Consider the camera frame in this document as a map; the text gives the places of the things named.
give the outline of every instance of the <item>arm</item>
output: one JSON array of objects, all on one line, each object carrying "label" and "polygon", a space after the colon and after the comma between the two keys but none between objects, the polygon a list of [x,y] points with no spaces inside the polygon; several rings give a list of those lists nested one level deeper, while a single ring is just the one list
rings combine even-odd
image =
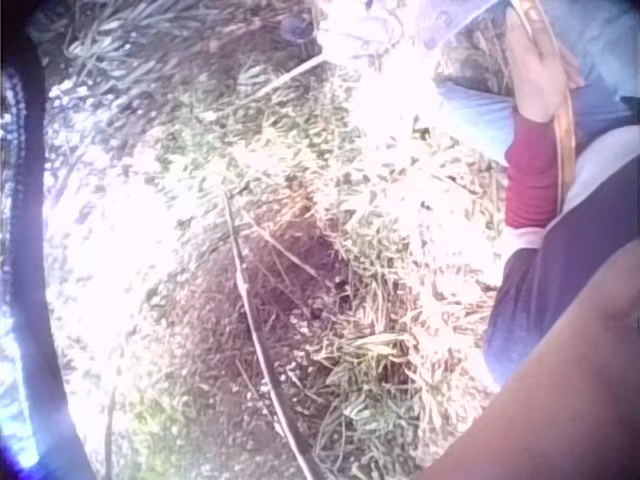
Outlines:
[{"label": "arm", "polygon": [[636,241],[599,270],[422,480],[637,478],[639,308]]}]

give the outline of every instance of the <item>twig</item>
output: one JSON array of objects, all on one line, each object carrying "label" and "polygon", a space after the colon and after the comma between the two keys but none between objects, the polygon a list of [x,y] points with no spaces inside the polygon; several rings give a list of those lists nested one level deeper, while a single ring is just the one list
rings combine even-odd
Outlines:
[{"label": "twig", "polygon": [[233,258],[236,264],[236,283],[247,314],[247,321],[249,322],[249,328],[251,329],[251,338],[254,346],[256,347],[256,355],[260,363],[260,368],[262,369],[262,373],[264,374],[269,387],[271,401],[273,402],[273,406],[278,415],[282,431],[284,432],[284,435],[289,442],[289,446],[291,447],[300,468],[302,468],[305,477],[308,480],[321,480],[324,476],[322,475],[320,465],[318,465],[315,458],[310,454],[308,445],[305,445],[305,438],[300,433],[300,430],[298,430],[298,427],[292,419],[290,410],[285,404],[285,399],[280,389],[280,381],[273,366],[271,355],[265,347],[264,340],[262,339],[262,332],[257,323],[255,309],[249,300],[249,285],[245,271],[245,263],[242,257],[242,251],[240,250],[240,242],[236,233],[235,223],[233,221],[231,203],[226,194],[223,196],[223,200],[227,223],[229,224],[229,233],[231,235]]},{"label": "twig", "polygon": [[256,229],[256,231],[262,236],[262,238],[264,238],[267,242],[269,242],[271,245],[273,245],[276,249],[278,249],[285,257],[287,257],[289,260],[291,260],[293,263],[295,263],[296,265],[298,265],[301,269],[303,269],[305,272],[307,272],[309,275],[311,275],[312,277],[314,277],[316,280],[318,280],[320,283],[323,283],[325,286],[327,286],[328,288],[333,288],[333,285],[331,285],[331,282],[323,279],[320,274],[317,272],[317,270],[313,267],[311,267],[310,265],[307,265],[306,263],[304,263],[302,260],[300,260],[298,257],[296,257],[293,253],[291,253],[289,250],[287,250],[286,248],[284,248],[282,245],[280,245],[280,243],[274,239],[271,234],[269,232],[267,232],[266,230],[264,230],[262,227],[260,227],[256,221],[251,218],[250,215],[246,215],[246,217],[249,219],[249,223],[251,223],[251,225],[253,226],[253,228]]},{"label": "twig", "polygon": [[104,433],[104,479],[113,478],[113,414],[116,409],[116,386],[111,389],[107,406],[107,428]]},{"label": "twig", "polygon": [[265,401],[262,399],[262,397],[258,394],[258,391],[256,390],[256,388],[253,386],[253,383],[251,383],[251,379],[249,378],[249,375],[247,375],[247,372],[245,371],[245,369],[242,367],[242,364],[240,363],[240,361],[236,358],[236,366],[238,367],[238,370],[240,370],[240,374],[242,375],[242,378],[244,378],[244,381],[247,384],[247,387],[249,387],[249,390],[251,390],[251,393],[253,393],[253,396],[256,397],[256,399],[258,400],[258,402],[260,402],[260,406],[262,408],[264,408],[264,411],[267,412],[267,416],[269,417],[269,419],[271,420],[271,423],[273,423],[274,425],[276,425],[276,419],[275,417],[271,414],[271,410],[269,410],[267,408],[267,404],[265,403]]}]

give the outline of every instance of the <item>dry grass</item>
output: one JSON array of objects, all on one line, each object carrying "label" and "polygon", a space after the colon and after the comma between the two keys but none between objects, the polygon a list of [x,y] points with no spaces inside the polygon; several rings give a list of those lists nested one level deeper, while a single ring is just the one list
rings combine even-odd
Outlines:
[{"label": "dry grass", "polygon": [[72,68],[50,110],[49,300],[98,470],[116,388],[114,478],[300,476],[235,289],[223,191],[328,476],[410,478],[491,397],[500,172],[412,131],[433,67],[407,45],[381,72],[324,65],[244,102],[316,51],[278,35],[301,8],[77,0],[54,23]]}]

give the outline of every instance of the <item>person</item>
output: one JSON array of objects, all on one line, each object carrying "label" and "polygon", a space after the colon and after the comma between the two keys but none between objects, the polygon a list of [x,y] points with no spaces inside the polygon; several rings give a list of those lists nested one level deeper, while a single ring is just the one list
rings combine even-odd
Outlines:
[{"label": "person", "polygon": [[[553,31],[579,64],[583,84],[571,92],[577,150],[617,127],[638,122],[640,12],[632,0],[541,0]],[[514,136],[514,99],[438,82],[437,126],[505,165]]]},{"label": "person", "polygon": [[640,126],[603,132],[578,158],[556,215],[552,118],[584,79],[541,13],[507,12],[515,89],[506,150],[513,240],[485,340],[503,388],[421,480],[640,476]]}]

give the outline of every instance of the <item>stick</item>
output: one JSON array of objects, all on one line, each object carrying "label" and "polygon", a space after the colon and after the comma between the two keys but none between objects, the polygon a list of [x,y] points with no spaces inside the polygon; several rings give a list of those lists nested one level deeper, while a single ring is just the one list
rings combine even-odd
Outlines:
[{"label": "stick", "polygon": [[[558,40],[553,34],[553,29],[546,17],[539,0],[512,0],[513,6],[518,11],[527,31],[531,35],[531,25],[524,14],[530,8],[536,8],[542,14],[544,23],[549,32],[556,50],[560,47]],[[556,112],[553,119],[556,131],[556,148],[558,151],[558,212],[562,210],[567,192],[573,185],[576,174],[576,132],[573,122],[573,107],[571,105],[571,95],[567,90],[564,102]]]},{"label": "stick", "polygon": [[236,264],[236,283],[238,290],[242,296],[242,303],[247,314],[247,321],[249,322],[249,328],[251,329],[251,338],[256,348],[256,354],[258,361],[260,362],[260,368],[267,381],[269,387],[269,394],[271,395],[271,401],[278,415],[278,420],[282,426],[285,438],[289,442],[289,446],[293,451],[293,454],[302,468],[307,480],[322,480],[322,470],[320,465],[316,462],[315,458],[309,453],[308,445],[305,445],[305,439],[298,430],[295,422],[292,419],[290,410],[285,404],[285,399],[280,389],[280,381],[278,375],[273,366],[273,361],[269,351],[265,347],[264,340],[262,339],[262,332],[257,323],[257,315],[253,304],[249,300],[249,285],[247,282],[247,275],[245,271],[245,263],[242,257],[242,251],[240,250],[240,242],[236,233],[235,223],[233,221],[233,213],[231,211],[231,202],[229,197],[225,194],[223,196],[225,213],[227,217],[227,223],[229,225],[229,233],[231,235],[231,246],[233,248],[233,258]]}]

